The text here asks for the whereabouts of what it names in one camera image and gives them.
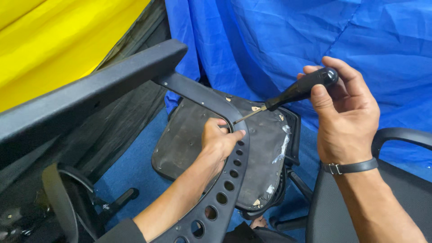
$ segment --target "screwdriver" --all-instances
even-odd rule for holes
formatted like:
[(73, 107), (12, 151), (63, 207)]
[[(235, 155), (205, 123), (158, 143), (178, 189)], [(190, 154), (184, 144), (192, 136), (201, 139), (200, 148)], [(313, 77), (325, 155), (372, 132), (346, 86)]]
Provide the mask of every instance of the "screwdriver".
[(240, 118), (232, 124), (235, 125), (245, 120), (246, 118), (257, 114), (258, 112), (265, 110), (269, 110), (272, 112), (283, 104), (310, 98), (312, 87), (315, 84), (322, 84), (326, 89), (328, 89), (330, 86), (334, 85), (338, 79), (339, 76), (337, 75), (337, 72), (330, 67), (324, 67), (316, 70), (313, 73), (306, 74), (301, 79), (294, 82), (285, 91), (283, 91), (278, 97), (266, 100), (266, 102), (260, 109), (252, 112), (247, 116), (244, 116), (243, 118)]

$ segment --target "blue tarp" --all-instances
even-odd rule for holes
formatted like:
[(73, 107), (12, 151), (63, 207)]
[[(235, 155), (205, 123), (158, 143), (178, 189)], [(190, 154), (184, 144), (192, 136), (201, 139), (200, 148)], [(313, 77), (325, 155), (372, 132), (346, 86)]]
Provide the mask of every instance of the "blue tarp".
[[(432, 3), (426, 0), (165, 0), (172, 38), (189, 51), (177, 71), (251, 100), (276, 96), (325, 55), (360, 71), (381, 109), (380, 128), (432, 132)], [(168, 112), (178, 96), (168, 93)], [(288, 106), (317, 130), (308, 100)], [(426, 173), (431, 153), (395, 144)]]

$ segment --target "fingernail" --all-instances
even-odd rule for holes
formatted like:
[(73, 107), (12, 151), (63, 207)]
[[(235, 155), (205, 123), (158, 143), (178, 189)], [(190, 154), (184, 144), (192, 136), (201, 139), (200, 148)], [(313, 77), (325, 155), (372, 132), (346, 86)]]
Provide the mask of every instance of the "fingernail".
[(326, 93), (325, 87), (322, 84), (316, 84), (312, 88), (312, 95), (315, 97), (321, 97), (324, 96)]

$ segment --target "screwdriver handle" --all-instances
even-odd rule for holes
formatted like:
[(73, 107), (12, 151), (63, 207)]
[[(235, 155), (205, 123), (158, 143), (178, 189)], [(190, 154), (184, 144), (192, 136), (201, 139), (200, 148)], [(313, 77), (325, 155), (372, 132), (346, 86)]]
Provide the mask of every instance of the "screwdriver handle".
[(315, 84), (322, 84), (328, 89), (328, 87), (335, 84), (338, 79), (339, 76), (333, 68), (321, 68), (297, 80), (278, 97), (266, 100), (265, 105), (269, 111), (274, 111), (285, 103), (310, 98), (312, 87)]

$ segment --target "blue carpet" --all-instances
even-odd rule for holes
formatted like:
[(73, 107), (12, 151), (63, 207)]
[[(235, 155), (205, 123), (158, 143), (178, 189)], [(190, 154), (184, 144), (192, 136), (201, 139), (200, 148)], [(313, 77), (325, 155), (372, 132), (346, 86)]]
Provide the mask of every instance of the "blue carpet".
[[(130, 201), (107, 224), (107, 230), (115, 226), (120, 220), (133, 218), (149, 206), (171, 184), (170, 181), (159, 176), (151, 166), (151, 157), (157, 141), (167, 125), (167, 114), (162, 110), (138, 135), (136, 140), (113, 166), (95, 184), (96, 194), (107, 201), (114, 201), (131, 187), (139, 189), (137, 199)], [(301, 127), (299, 159), (301, 165), (294, 171), (311, 188), (314, 188), (319, 169), (319, 158), (316, 149), (317, 134), (305, 126)], [(416, 168), (413, 165), (395, 164), (413, 174), (420, 174), (423, 178), (432, 181), (429, 170)], [(278, 207), (270, 208), (264, 214), (269, 217), (278, 216), (280, 220), (288, 220), (308, 214), (309, 203), (305, 200), (297, 187), (290, 182), (286, 188), (285, 201)], [(235, 209), (228, 231), (243, 222), (244, 219)], [(305, 242), (305, 229), (285, 232), (299, 242)]]

